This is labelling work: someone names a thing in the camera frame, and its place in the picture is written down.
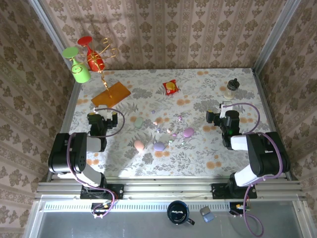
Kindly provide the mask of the green wine glass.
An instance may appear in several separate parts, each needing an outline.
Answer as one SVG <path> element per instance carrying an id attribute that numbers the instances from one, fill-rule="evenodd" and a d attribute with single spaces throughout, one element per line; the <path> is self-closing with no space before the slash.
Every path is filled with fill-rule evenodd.
<path id="1" fill-rule="evenodd" d="M 71 72 L 75 81 L 78 83 L 86 83 L 91 79 L 91 75 L 84 63 L 76 59 L 78 54 L 79 50 L 77 47 L 68 47 L 62 52 L 63 57 L 72 62 Z"/>

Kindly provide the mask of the red snack packet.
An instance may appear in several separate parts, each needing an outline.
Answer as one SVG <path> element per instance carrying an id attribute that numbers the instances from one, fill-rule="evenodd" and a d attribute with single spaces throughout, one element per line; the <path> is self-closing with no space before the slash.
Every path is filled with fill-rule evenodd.
<path id="1" fill-rule="evenodd" d="M 165 88 L 165 92 L 166 92 L 167 96 L 168 95 L 172 95 L 172 94 L 174 94 L 174 93 L 179 91 L 179 88 L 176 85 L 176 80 L 175 79 L 173 79 L 173 80 L 171 80 L 169 82 L 163 83 L 163 86 Z"/>

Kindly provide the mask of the red wine glass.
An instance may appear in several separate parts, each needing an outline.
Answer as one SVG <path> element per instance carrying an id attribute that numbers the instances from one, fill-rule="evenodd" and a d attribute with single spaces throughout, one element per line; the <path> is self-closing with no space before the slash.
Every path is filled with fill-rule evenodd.
<path id="1" fill-rule="evenodd" d="M 87 48 L 86 59 L 91 71 L 101 73 L 105 68 L 105 64 L 100 55 L 90 48 L 89 44 L 92 42 L 92 40 L 93 39 L 91 36 L 84 36 L 80 38 L 77 43 Z"/>

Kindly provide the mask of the small grey-blue box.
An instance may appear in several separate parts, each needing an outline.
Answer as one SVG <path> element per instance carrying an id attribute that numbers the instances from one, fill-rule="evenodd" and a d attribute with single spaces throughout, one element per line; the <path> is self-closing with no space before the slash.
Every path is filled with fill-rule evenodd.
<path id="1" fill-rule="evenodd" d="M 206 223 L 211 222 L 215 218 L 214 214 L 211 212 L 211 210 L 208 206 L 201 208 L 200 214 L 202 215 L 202 217 Z"/>

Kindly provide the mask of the black mug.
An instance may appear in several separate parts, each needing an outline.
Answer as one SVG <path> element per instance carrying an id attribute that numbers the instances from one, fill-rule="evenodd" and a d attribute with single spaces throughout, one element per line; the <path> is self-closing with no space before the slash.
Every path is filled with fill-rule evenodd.
<path id="1" fill-rule="evenodd" d="M 188 223 L 195 225 L 195 222 L 189 218 L 189 207 L 186 203 L 180 200 L 171 202 L 167 208 L 167 216 L 169 220 L 175 225 Z"/>

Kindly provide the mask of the aluminium side rail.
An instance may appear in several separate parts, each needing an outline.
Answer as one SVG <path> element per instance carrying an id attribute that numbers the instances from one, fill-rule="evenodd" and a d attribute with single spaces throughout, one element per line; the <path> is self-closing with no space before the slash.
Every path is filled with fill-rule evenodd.
<path id="1" fill-rule="evenodd" d="M 81 84 L 75 82 L 70 99 L 69 99 L 69 103 L 67 106 L 67 110 L 64 116 L 64 120 L 62 123 L 62 127 L 60 130 L 60 133 L 69 133 L 70 131 L 70 127 L 71 127 L 71 123 L 72 123 L 72 119 L 73 119 L 73 115 L 75 112 L 75 108 L 76 108 L 76 104 L 77 104 L 77 100 L 79 97 L 79 93 L 81 91 Z M 59 177 L 55 177 L 57 176 L 57 174 L 53 174 L 50 171 L 48 172 L 47 178 L 46 178 L 46 182 L 51 182 L 52 180 L 58 180 L 58 179 L 64 179 L 64 180 L 70 180 L 70 181 L 74 181 L 73 177 L 69 177 L 69 178 L 59 178 Z"/>
<path id="2" fill-rule="evenodd" d="M 251 70 L 252 70 L 252 73 L 253 73 L 253 76 L 254 76 L 254 79 L 255 79 L 255 83 L 257 85 L 257 89 L 258 89 L 258 92 L 259 92 L 259 95 L 260 95 L 260 98 L 261 98 L 261 102 L 262 102 L 262 105 L 263 105 L 263 108 L 264 108 L 264 113 L 265 113 L 266 119 L 268 121 L 269 128 L 272 131 L 276 131 L 276 132 L 280 133 L 279 130 L 276 129 L 276 126 L 274 124 L 273 117 L 272 117 L 272 114 L 270 112 L 270 108 L 269 108 L 267 99 L 265 97 L 264 89 L 262 87 L 260 78 L 259 78 L 259 76 L 256 73 L 254 68 L 251 68 Z"/>

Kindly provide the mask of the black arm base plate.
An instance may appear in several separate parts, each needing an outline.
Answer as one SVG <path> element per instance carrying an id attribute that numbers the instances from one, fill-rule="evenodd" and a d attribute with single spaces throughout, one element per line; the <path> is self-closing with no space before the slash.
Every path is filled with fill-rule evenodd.
<path id="1" fill-rule="evenodd" d="M 227 183 L 213 183 L 211 193 L 213 199 L 243 199 L 247 187 L 230 186 Z"/>
<path id="2" fill-rule="evenodd" d="M 111 190 L 114 194 L 115 199 L 123 199 L 124 195 L 124 185 L 123 184 L 107 184 L 106 188 Z M 80 199 L 112 199 L 112 195 L 104 190 L 99 190 L 95 188 L 89 188 L 82 186 Z"/>

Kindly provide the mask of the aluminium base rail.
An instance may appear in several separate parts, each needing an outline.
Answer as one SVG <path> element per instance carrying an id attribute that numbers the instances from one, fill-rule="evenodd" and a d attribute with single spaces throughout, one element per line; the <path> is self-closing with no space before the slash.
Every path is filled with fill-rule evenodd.
<path id="1" fill-rule="evenodd" d="M 209 201 L 212 184 L 227 183 L 227 178 L 210 177 L 135 177 L 107 178 L 109 184 L 123 184 L 125 200 L 145 201 Z M 298 181 L 284 177 L 269 179 L 256 185 L 258 201 L 305 200 L 306 195 Z M 73 179 L 54 176 L 38 185 L 36 199 L 79 199 L 81 184 Z"/>

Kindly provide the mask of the aluminium corner post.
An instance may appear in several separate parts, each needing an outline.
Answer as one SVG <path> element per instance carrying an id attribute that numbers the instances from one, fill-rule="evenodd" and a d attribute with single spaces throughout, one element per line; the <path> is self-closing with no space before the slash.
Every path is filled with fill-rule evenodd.
<path id="1" fill-rule="evenodd" d="M 42 0 L 28 0 L 30 5 L 33 7 L 40 21 L 42 22 L 45 30 L 51 37 L 53 44 L 56 46 L 60 55 L 66 49 L 66 44 L 63 42 L 60 34 L 57 31 L 57 28 L 54 26 L 53 20 L 49 16 L 48 11 L 46 10 Z"/>
<path id="2" fill-rule="evenodd" d="M 292 16 L 294 15 L 296 9 L 298 8 L 300 2 L 301 0 L 286 1 L 286 4 L 278 17 L 270 36 L 268 37 L 264 47 L 262 48 L 262 51 L 260 52 L 259 57 L 255 62 L 255 65 L 253 67 L 254 74 L 259 74 L 263 69 L 278 41 L 280 40 L 283 32 L 285 31 L 288 23 L 290 22 Z"/>

